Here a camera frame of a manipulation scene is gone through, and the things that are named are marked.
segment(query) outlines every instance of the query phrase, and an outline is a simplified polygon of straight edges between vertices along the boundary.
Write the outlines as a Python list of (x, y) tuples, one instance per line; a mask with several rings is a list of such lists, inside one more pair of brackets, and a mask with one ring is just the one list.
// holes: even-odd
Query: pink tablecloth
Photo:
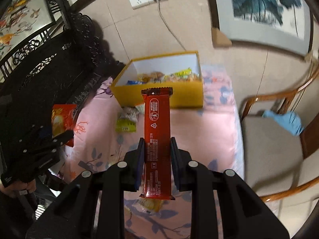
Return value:
[[(180, 149), (209, 169), (224, 171), (238, 165), (242, 145), (238, 113), (230, 78), (224, 68), (203, 66), (204, 107), (200, 110), (171, 110), (171, 136)], [(144, 136), (144, 116), (140, 115), (136, 133), (116, 133), (115, 124), (122, 110), (108, 88), (112, 79), (101, 85), (82, 109), (75, 128), (74, 147), (61, 170), (66, 182), (85, 169), (106, 170), (122, 160), (127, 151), (137, 148)], [(190, 234), (191, 192), (179, 192), (172, 182), (175, 201), (166, 201), (158, 213), (146, 213), (135, 201), (141, 194), (126, 192), (124, 203), (126, 229), (140, 238), (187, 238)]]

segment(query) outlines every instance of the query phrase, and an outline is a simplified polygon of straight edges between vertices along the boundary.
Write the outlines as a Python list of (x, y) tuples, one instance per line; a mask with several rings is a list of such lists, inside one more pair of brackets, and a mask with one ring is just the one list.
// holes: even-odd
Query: gray seat cushion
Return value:
[(299, 136), (270, 118), (247, 116), (241, 125), (246, 183), (259, 196), (289, 189), (303, 161)]

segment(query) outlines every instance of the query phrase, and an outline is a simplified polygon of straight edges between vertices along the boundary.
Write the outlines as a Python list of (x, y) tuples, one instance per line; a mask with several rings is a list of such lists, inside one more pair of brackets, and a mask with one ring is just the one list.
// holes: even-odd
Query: power cord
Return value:
[(167, 27), (168, 31), (173, 35), (173, 37), (177, 40), (178, 44), (186, 51), (186, 48), (182, 45), (182, 43), (179, 41), (179, 39), (175, 36), (175, 34), (171, 31), (171, 29), (169, 28), (168, 24), (166, 23), (164, 17), (162, 16), (162, 13), (160, 11), (160, 6), (159, 6), (159, 1), (160, 0), (154, 0), (157, 2), (157, 10), (159, 11), (159, 15), (162, 19), (162, 21), (164, 22), (165, 26)]

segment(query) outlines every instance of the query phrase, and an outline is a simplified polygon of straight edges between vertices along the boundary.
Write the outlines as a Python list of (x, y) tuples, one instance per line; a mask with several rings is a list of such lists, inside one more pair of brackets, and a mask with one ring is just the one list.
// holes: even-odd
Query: red snack bar wrapper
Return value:
[(169, 97), (172, 94), (172, 88), (150, 88), (142, 91), (145, 102), (145, 198), (172, 198), (169, 117)]
[[(52, 134), (58, 136), (66, 130), (74, 129), (73, 111), (76, 104), (54, 104), (52, 107)], [(73, 139), (66, 143), (67, 146), (73, 147)]]

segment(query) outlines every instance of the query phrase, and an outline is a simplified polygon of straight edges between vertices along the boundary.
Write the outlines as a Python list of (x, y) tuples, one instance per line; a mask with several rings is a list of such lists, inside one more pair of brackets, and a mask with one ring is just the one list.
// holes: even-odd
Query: carved wooden chair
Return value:
[(305, 171), (304, 159), (319, 148), (319, 114), (299, 136), (293, 136), (273, 119), (248, 113), (256, 102), (275, 100), (283, 100), (277, 113), (286, 113), (295, 95), (309, 86), (318, 74), (319, 67), (296, 89), (247, 99), (241, 117), (245, 181), (263, 201), (282, 199), (319, 183), (319, 177), (313, 177), (299, 184), (300, 172)]

